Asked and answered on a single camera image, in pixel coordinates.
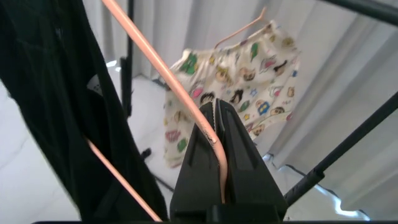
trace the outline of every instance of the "black garment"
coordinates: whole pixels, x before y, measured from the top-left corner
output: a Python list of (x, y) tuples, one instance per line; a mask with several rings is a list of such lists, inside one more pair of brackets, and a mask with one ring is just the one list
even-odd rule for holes
[[(103, 96), (86, 87), (96, 74)], [(0, 1), (0, 78), (83, 221), (150, 220), (84, 136), (167, 219), (81, 0)]]

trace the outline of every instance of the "white curtain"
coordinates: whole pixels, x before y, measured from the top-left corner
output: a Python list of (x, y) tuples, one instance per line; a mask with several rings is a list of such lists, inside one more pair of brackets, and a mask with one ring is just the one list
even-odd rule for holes
[[(84, 0), (107, 60), (126, 54), (126, 34), (100, 1)], [(127, 0), (118, 1), (124, 8)], [(184, 48), (210, 49), (255, 19), (266, 6), (302, 50), (296, 109), (288, 123), (266, 129), (255, 141), (274, 164), (308, 172), (398, 90), (398, 31), (351, 11), (314, 0), (135, 0), (134, 22), (167, 65)], [(398, 6), (397, 1), (383, 2)], [(261, 22), (223, 45), (243, 40)], [(133, 75), (156, 79), (134, 46)], [(372, 219), (398, 219), (398, 117), (394, 113), (326, 171), (321, 185), (343, 210)]]

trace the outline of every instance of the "white tag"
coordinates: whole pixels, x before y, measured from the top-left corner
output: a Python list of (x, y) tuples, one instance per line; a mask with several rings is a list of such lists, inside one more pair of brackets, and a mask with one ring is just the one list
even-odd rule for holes
[(98, 75), (93, 76), (93, 78), (89, 80), (89, 82), (87, 83), (87, 89), (93, 90), (94, 92), (102, 96), (102, 89), (100, 85), (100, 80), (98, 79)]

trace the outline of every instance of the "white shorts with cartoon print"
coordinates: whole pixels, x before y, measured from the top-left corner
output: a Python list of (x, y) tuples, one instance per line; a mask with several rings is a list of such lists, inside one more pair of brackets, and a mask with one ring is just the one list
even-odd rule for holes
[[(299, 67), (294, 40), (270, 22), (241, 43), (220, 50), (184, 50), (170, 69), (198, 107), (219, 98), (231, 103), (250, 137), (290, 118)], [(166, 91), (165, 159), (181, 164), (195, 124)]]

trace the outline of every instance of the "clothes hanger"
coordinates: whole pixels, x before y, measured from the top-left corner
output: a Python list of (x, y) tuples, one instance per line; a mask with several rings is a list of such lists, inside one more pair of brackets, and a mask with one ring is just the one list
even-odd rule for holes
[(222, 43), (225, 42), (226, 40), (228, 40), (228, 39), (234, 37), (236, 34), (238, 34), (238, 33), (242, 32), (242, 31), (244, 31), (245, 29), (251, 27), (251, 26), (252, 26), (253, 24), (255, 24), (256, 22), (258, 22), (258, 21), (263, 21), (263, 20), (264, 20), (264, 15), (266, 14), (266, 10), (267, 10), (266, 7), (262, 8), (261, 14), (260, 14), (260, 16), (259, 16), (257, 19), (253, 20), (253, 21), (252, 21), (251, 23), (249, 23), (248, 25), (246, 25), (246, 26), (240, 28), (240, 29), (239, 29), (238, 31), (236, 31), (235, 33), (233, 33), (233, 34), (231, 34), (231, 35), (225, 37), (225, 38), (222, 39), (222, 40), (220, 40), (220, 41), (216, 44), (216, 46), (215, 46), (214, 48), (216, 49), (220, 44), (222, 44)]
[[(149, 59), (151, 64), (160, 73), (160, 75), (166, 81), (170, 89), (176, 94), (179, 100), (188, 108), (188, 110), (193, 115), (195, 123), (198, 125), (202, 133), (206, 136), (218, 159), (218, 164), (220, 167), (221, 201), (222, 203), (224, 203), (225, 202), (224, 191), (225, 191), (225, 184), (228, 173), (228, 165), (223, 145), (221, 144), (221, 141), (218, 139), (217, 134), (215, 133), (215, 131), (213, 130), (207, 119), (204, 117), (204, 115), (200, 112), (199, 108), (190, 98), (188, 93), (184, 90), (183, 86), (181, 86), (180, 82), (177, 80), (174, 74), (169, 70), (168, 66), (166, 66), (166, 64), (163, 62), (163, 60), (157, 54), (154, 48), (150, 45), (150, 43), (148, 43), (147, 39), (134, 25), (134, 23), (130, 20), (130, 18), (126, 15), (126, 13), (120, 8), (119, 4), (116, 3), (115, 0), (103, 0), (103, 3), (112, 13), (112, 15), (118, 20), (118, 22), (122, 25), (123, 29), (127, 32), (129, 37), (137, 44), (137, 46), (142, 50), (144, 55)], [(90, 147), (93, 150), (93, 152), (98, 156), (98, 158), (101, 159), (100, 154), (98, 154), (97, 152), (98, 149), (96, 149), (92, 143), (90, 144)], [(126, 190), (129, 191), (129, 193), (137, 200), (137, 202), (143, 207), (143, 209), (154, 219), (154, 221), (161, 222), (161, 220), (158, 219), (159, 217), (156, 214), (155, 214), (156, 216), (152, 214), (153, 210), (150, 209), (149, 206), (147, 207), (145, 206), (146, 204), (145, 201), (137, 193), (134, 193), (135, 192), (134, 189), (129, 185), (128, 182), (126, 182), (126, 180), (120, 174), (118, 174), (117, 170), (110, 163), (107, 164), (102, 159), (101, 161), (112, 173), (115, 173), (114, 174), (115, 177), (120, 181), (123, 187), (125, 187)]]

